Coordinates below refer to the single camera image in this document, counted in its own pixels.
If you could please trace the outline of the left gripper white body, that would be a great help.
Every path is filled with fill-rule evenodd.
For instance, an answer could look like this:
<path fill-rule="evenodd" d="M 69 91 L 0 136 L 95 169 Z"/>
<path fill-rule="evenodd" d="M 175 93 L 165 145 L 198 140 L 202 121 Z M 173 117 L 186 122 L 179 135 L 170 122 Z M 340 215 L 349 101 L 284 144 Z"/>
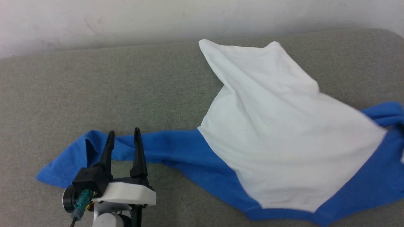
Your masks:
<path fill-rule="evenodd" d="M 94 202 L 100 201 L 155 206 L 157 195 L 155 191 L 141 184 L 110 182 L 103 195 L 94 198 Z"/>

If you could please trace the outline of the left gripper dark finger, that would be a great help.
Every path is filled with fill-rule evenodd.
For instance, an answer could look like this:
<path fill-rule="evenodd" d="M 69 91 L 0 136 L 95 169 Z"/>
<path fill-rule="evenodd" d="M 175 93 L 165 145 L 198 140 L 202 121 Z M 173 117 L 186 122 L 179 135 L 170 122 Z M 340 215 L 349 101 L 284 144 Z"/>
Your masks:
<path fill-rule="evenodd" d="M 107 135 L 107 141 L 103 149 L 102 157 L 99 162 L 94 164 L 94 167 L 100 167 L 103 176 L 107 181 L 112 181 L 113 176 L 111 174 L 111 161 L 112 161 L 112 151 L 115 147 L 115 132 L 110 131 Z"/>
<path fill-rule="evenodd" d="M 148 177 L 147 164 L 143 149 L 143 141 L 140 129 L 138 127 L 134 130 L 134 160 L 130 170 L 130 177 L 146 179 Z"/>

